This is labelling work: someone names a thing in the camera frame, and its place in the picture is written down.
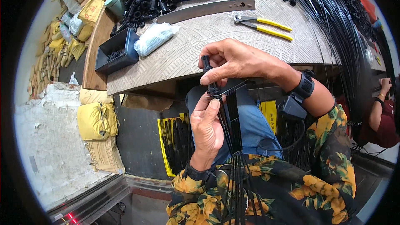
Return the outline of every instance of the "leg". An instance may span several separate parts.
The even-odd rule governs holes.
[[[240,79],[229,79],[227,85],[222,89],[227,89],[236,86],[242,82]],[[206,92],[207,87],[196,86],[192,88],[186,95],[186,106],[189,109],[191,115],[198,100]],[[281,149],[271,127],[267,120],[257,108],[253,99],[247,92],[246,87],[242,87],[236,91],[236,97],[238,102],[238,112],[240,119],[240,131],[242,133],[243,153],[245,154],[258,154],[263,156],[275,155],[279,158],[283,158],[282,152],[267,151],[258,148],[260,141],[264,140],[263,147],[271,149]],[[214,165],[222,164],[229,157],[229,149],[226,141],[224,141],[223,147],[219,150],[217,157],[215,158]]]

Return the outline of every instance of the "floral shirt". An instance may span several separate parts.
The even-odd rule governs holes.
[[[336,105],[307,129],[310,173],[275,156],[243,155],[248,156],[261,200],[259,204],[256,195],[248,193],[256,211],[249,204],[246,215],[249,218],[254,212],[261,215],[262,207],[268,224],[347,223],[353,212],[350,206],[356,181],[346,127],[346,114],[341,105]],[[185,170],[181,171],[172,181],[174,191],[167,207],[170,217],[167,224],[220,224],[223,220],[221,193],[228,180],[221,173],[216,173],[216,178],[217,187],[206,189],[204,181],[195,181]]]

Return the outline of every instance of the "black plastic tray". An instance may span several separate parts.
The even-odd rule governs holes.
[[[133,48],[139,36],[131,29],[126,28],[99,46],[96,58],[96,72],[109,75],[139,61],[139,55]],[[125,48],[119,57],[107,62],[107,56]]]

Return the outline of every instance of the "black wristband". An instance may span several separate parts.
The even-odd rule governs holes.
[[[191,179],[195,181],[200,181],[203,180],[204,177],[207,175],[207,170],[205,171],[197,171],[195,170],[191,165],[190,162],[187,163],[186,168],[185,168],[185,174],[186,176],[190,177]]]
[[[292,92],[296,93],[304,100],[311,96],[313,90],[314,82],[312,77],[309,74],[302,72],[300,83],[292,90]]]
[[[385,103],[380,100],[379,98],[375,98],[375,101],[380,102],[380,104],[382,105],[382,108],[385,106]]]

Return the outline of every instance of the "hand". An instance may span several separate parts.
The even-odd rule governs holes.
[[[202,85],[218,82],[221,87],[226,85],[227,78],[265,77],[272,79],[276,66],[290,66],[278,58],[259,49],[233,39],[209,43],[200,53],[198,67],[203,68],[201,57],[208,55],[213,69],[209,70],[200,80]]]
[[[381,91],[385,93],[384,95],[386,95],[389,92],[390,88],[392,87],[391,82],[392,81],[390,80],[390,78],[379,79],[379,84],[382,86]]]
[[[218,120],[220,103],[217,99],[209,101],[203,98],[197,103],[190,117],[196,150],[190,160],[190,165],[198,170],[209,169],[219,149],[224,143],[224,132]]]

